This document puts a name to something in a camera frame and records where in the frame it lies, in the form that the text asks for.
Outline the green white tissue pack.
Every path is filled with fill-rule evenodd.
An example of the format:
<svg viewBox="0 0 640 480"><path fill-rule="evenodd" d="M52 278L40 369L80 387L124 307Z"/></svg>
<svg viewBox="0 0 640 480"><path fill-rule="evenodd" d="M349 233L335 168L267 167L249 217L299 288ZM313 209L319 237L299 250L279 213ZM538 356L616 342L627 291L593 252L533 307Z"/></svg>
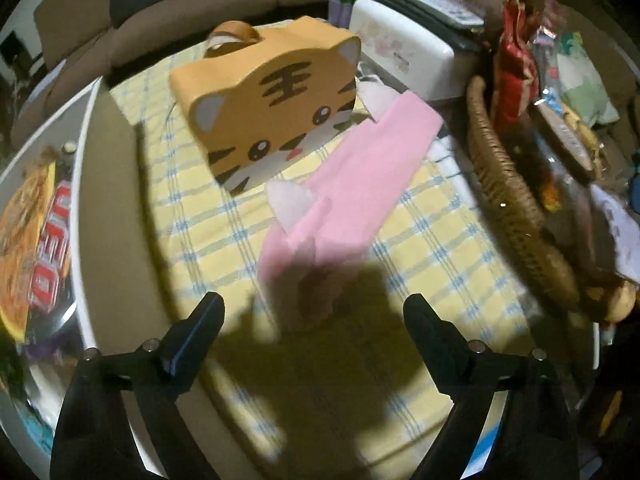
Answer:
<svg viewBox="0 0 640 480"><path fill-rule="evenodd" d="M556 62L561 100L588 127L611 125L620 119L579 32L567 32L562 36Z"/></svg>

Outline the orange tiger tissue box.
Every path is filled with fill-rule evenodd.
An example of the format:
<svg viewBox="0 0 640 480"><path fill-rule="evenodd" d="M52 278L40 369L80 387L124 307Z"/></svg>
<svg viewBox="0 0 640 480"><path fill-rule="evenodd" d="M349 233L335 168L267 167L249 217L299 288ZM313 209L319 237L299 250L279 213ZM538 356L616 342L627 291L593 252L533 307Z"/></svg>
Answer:
<svg viewBox="0 0 640 480"><path fill-rule="evenodd" d="M255 28L228 21L169 88L215 181L237 196L332 140L352 116L361 40L303 16Z"/></svg>

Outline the white storage bin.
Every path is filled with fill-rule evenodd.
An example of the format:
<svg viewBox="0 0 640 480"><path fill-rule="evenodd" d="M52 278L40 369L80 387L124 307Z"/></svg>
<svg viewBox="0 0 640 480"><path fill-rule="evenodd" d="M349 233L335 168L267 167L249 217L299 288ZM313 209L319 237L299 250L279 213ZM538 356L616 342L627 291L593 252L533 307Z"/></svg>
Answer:
<svg viewBox="0 0 640 480"><path fill-rule="evenodd" d="M43 479L49 475L44 442L58 421L70 374L62 355L77 358L89 347L125 353L169 327L144 221L140 131L96 79L36 130L1 176L3 207L24 172L48 153L72 176L73 315L43 344L17 347L34 414L1 410L10 439Z"/></svg>

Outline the brown sofa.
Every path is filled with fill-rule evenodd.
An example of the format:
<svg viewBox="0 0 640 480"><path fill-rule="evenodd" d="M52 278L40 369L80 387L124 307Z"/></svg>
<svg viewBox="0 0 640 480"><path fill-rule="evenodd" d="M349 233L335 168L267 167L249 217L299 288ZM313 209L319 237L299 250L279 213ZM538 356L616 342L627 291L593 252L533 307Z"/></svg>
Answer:
<svg viewBox="0 0 640 480"><path fill-rule="evenodd" d="M54 77L18 113L9 128L9 146L19 150L46 119L98 77L118 78L150 56L206 36L225 21L322 16L328 1L164 0L114 28L110 0L43 0L34 19L44 67Z"/></svg>

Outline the woven wicker basket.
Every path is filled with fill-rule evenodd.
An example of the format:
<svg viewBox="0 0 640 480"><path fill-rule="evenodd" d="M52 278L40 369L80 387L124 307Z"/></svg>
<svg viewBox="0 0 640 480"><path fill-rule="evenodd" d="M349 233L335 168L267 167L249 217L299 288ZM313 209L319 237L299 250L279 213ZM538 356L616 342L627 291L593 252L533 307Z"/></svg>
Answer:
<svg viewBox="0 0 640 480"><path fill-rule="evenodd" d="M480 188L529 281L558 308L577 311L582 291L575 273L562 252L544 237L544 214L495 133L484 92L484 78L473 76L465 99L470 157Z"/></svg>

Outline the blue UTO box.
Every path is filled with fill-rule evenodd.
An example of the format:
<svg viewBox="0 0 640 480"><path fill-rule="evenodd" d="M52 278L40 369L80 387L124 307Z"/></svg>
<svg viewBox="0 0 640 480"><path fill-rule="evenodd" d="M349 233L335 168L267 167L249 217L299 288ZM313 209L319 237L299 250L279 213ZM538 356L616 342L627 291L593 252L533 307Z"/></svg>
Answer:
<svg viewBox="0 0 640 480"><path fill-rule="evenodd" d="M474 474L479 474L484 470L489 454L497 439L499 429L500 424L497 424L480 436L480 440L478 440L475 445L469 463L463 471L462 479L469 479L474 476Z"/></svg>

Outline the red snack bag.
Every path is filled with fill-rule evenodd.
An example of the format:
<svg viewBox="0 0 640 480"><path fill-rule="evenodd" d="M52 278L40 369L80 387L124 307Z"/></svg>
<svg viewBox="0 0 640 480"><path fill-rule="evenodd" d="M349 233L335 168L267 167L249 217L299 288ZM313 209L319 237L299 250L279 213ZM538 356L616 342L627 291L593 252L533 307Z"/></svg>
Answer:
<svg viewBox="0 0 640 480"><path fill-rule="evenodd" d="M512 128L539 92L537 64L527 44L529 34L524 4L509 1L502 18L502 35L494 57L491 101L491 118L498 134Z"/></svg>

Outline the pink cloth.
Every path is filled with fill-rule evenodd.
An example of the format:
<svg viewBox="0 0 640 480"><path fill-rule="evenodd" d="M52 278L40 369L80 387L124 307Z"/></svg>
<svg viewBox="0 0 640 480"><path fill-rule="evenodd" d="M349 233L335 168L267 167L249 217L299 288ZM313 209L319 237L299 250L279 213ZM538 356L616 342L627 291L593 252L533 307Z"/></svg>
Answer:
<svg viewBox="0 0 640 480"><path fill-rule="evenodd" d="M370 118L303 182L273 180L265 191L273 222L257 277L280 330L326 320L438 136L444 120L415 93L361 87Z"/></svg>

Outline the yellow checkered tablecloth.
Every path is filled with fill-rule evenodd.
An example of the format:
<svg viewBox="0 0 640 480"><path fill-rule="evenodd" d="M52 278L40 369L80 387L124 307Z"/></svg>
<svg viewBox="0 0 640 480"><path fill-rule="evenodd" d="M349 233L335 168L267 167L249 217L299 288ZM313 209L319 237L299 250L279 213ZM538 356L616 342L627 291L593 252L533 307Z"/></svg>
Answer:
<svg viewBox="0 0 640 480"><path fill-rule="evenodd" d="M405 479L444 423L438 393L402 322L418 292L470 339L533 348L522 285L478 215L471 165L439 136L374 240L360 273L312 330L281 334L258 287L272 221L261 188L239 197L209 173L172 98L172 68L194 46L119 84L142 128L142 168L160 278L175 318L214 290L226 322L203 376L199 413L217 411L269 479Z"/></svg>

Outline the white floral box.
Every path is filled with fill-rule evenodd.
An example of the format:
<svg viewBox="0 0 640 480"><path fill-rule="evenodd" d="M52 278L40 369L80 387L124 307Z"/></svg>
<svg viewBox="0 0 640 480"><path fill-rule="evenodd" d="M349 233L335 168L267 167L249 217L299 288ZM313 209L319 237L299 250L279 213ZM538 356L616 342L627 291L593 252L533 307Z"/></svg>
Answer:
<svg viewBox="0 0 640 480"><path fill-rule="evenodd" d="M363 58L427 102L463 96L480 59L480 45L453 29L430 29L375 0L357 0L349 29Z"/></svg>

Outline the UFO instant noodle bowl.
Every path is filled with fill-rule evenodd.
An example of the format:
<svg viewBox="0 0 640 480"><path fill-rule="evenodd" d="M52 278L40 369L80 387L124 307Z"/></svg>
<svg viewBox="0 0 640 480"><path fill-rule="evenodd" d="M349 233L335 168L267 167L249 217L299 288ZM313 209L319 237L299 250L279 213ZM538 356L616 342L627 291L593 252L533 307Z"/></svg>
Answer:
<svg viewBox="0 0 640 480"><path fill-rule="evenodd" d="M1 214L1 323L18 344L43 344L73 315L70 276L72 176L38 162Z"/></svg>

